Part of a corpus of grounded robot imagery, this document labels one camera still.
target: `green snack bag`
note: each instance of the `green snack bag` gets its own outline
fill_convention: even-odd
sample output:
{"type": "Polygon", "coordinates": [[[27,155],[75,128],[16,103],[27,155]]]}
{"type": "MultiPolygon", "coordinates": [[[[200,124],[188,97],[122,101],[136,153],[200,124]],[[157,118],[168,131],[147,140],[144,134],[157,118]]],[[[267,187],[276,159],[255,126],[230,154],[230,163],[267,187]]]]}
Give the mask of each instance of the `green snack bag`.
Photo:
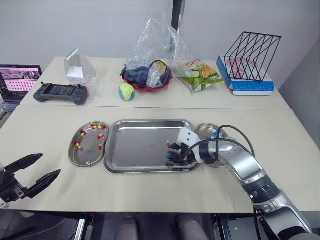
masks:
{"type": "Polygon", "coordinates": [[[193,92],[200,92],[224,79],[211,67],[200,60],[193,60],[173,69],[193,92]]]}

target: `rectangular metal tray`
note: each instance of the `rectangular metal tray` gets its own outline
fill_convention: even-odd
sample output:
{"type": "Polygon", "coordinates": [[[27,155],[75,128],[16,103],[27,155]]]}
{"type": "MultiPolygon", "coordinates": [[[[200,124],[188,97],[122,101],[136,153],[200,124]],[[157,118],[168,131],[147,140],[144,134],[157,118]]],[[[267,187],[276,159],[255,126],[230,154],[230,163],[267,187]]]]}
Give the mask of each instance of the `rectangular metal tray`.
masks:
{"type": "Polygon", "coordinates": [[[112,173],[188,172],[198,168],[193,162],[186,166],[168,165],[167,141],[178,140],[181,128],[194,131],[183,119],[121,120],[110,128],[106,143],[104,166],[112,173]]]}

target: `oval metal dish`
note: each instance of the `oval metal dish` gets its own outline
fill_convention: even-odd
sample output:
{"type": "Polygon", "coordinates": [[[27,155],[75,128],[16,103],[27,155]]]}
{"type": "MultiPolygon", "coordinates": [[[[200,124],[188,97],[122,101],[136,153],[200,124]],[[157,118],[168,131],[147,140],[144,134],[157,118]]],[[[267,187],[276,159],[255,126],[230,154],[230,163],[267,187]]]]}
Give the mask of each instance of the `oval metal dish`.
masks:
{"type": "Polygon", "coordinates": [[[89,167],[99,162],[104,158],[108,135],[109,127],[100,121],[90,122],[80,127],[69,146],[68,156],[70,162],[78,167],[89,167]],[[82,151],[78,148],[77,143],[79,143],[82,151]]]}
{"type": "MultiPolygon", "coordinates": [[[[201,140],[207,140],[208,137],[214,136],[214,131],[217,131],[218,129],[219,129],[219,126],[214,125],[212,123],[202,123],[195,129],[195,133],[198,134],[198,136],[201,140]]],[[[223,129],[221,129],[219,136],[222,138],[226,138],[226,137],[228,137],[228,134],[223,129]]],[[[224,165],[220,161],[216,161],[212,164],[207,164],[207,165],[212,168],[225,168],[226,167],[226,165],[224,165]]]]}

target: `basket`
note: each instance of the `basket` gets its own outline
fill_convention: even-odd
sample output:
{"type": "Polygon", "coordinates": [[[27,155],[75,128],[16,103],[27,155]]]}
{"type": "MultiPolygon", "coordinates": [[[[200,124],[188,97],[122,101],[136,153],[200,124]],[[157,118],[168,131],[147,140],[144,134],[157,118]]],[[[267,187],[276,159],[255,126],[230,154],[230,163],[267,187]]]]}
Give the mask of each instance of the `basket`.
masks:
{"type": "Polygon", "coordinates": [[[139,86],[138,84],[136,83],[132,83],[130,82],[128,79],[126,79],[123,75],[122,75],[122,79],[127,83],[127,84],[130,84],[135,90],[138,90],[140,92],[155,92],[159,89],[163,89],[165,88],[166,86],[168,86],[170,84],[170,81],[171,79],[173,78],[172,76],[172,73],[170,73],[170,77],[168,78],[168,80],[166,81],[165,84],[163,84],[162,86],[159,86],[157,88],[152,88],[150,86],[145,86],[145,87],[142,87],[142,86],[139,86]]]}

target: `table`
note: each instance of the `table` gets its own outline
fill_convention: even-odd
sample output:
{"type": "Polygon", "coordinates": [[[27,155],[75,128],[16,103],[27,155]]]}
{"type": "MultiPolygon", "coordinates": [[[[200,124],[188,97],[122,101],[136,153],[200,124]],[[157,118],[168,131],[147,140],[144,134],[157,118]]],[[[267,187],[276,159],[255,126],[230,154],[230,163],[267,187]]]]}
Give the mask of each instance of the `table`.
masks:
{"type": "MultiPolygon", "coordinates": [[[[1,163],[43,153],[33,166],[16,173],[30,187],[57,169],[56,181],[33,199],[11,209],[58,212],[251,213],[252,204],[224,168],[201,165],[192,172],[116,174],[101,161],[92,167],[69,162],[74,133],[92,121],[108,126],[123,119],[186,119],[230,124],[252,142],[257,160],[301,211],[320,210],[320,152],[290,109],[172,109],[20,105],[0,129],[1,163]]],[[[237,133],[227,133],[246,144],[237,133]]]]}
{"type": "MultiPolygon", "coordinates": [[[[64,57],[56,57],[47,67],[40,80],[21,102],[22,105],[74,106],[72,102],[38,102],[33,94],[41,87],[41,81],[53,84],[69,84],[64,57]]],[[[138,92],[132,101],[124,101],[119,96],[119,76],[126,60],[124,58],[90,57],[97,72],[100,98],[88,98],[86,106],[94,107],[134,107],[134,108],[178,108],[178,109],[290,109],[278,90],[271,96],[234,96],[226,84],[220,83],[203,92],[191,92],[181,80],[174,78],[170,85],[157,92],[138,92]]],[[[215,61],[204,61],[218,71],[215,61]]]]}

